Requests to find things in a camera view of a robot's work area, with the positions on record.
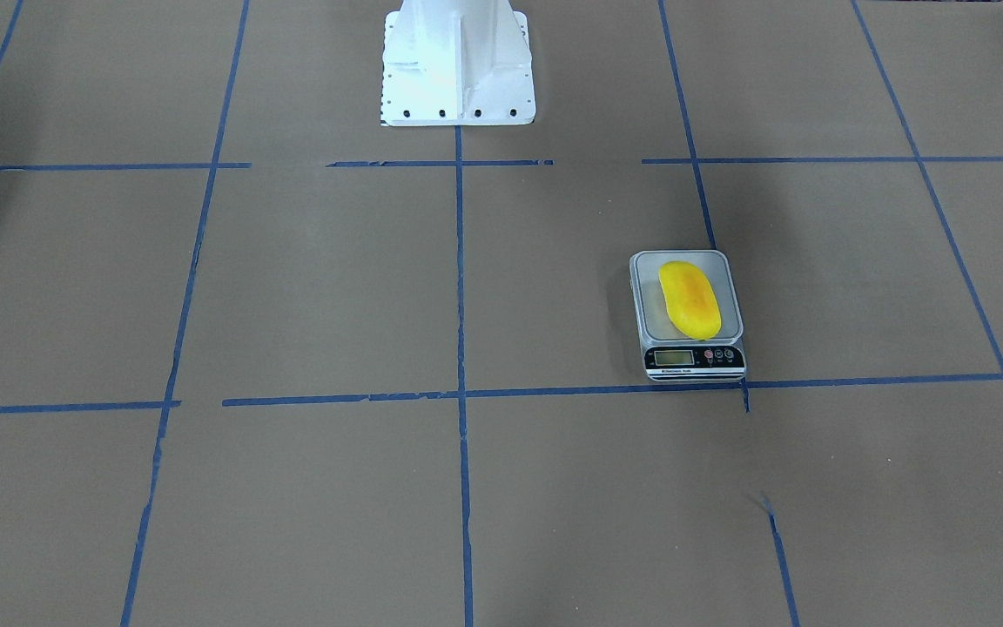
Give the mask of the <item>yellow mango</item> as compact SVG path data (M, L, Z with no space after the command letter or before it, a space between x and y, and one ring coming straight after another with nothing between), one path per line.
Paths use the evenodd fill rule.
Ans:
M722 328L722 314L707 273L681 260L664 263L658 269L666 316L684 336L708 340Z

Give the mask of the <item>silver digital kitchen scale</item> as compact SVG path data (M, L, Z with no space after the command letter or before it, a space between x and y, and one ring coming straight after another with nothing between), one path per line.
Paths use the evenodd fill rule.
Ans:
M666 316L658 269L681 260L701 267L714 289L722 328L708 340L692 339ZM646 376L653 381L740 382L747 376L744 324L727 257L716 250L642 251L630 258L630 289Z

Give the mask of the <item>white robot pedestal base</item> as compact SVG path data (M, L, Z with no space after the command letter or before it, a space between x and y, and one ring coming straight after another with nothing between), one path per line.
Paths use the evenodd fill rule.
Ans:
M403 1L385 16L382 63L383 126L536 118L529 24L509 1Z

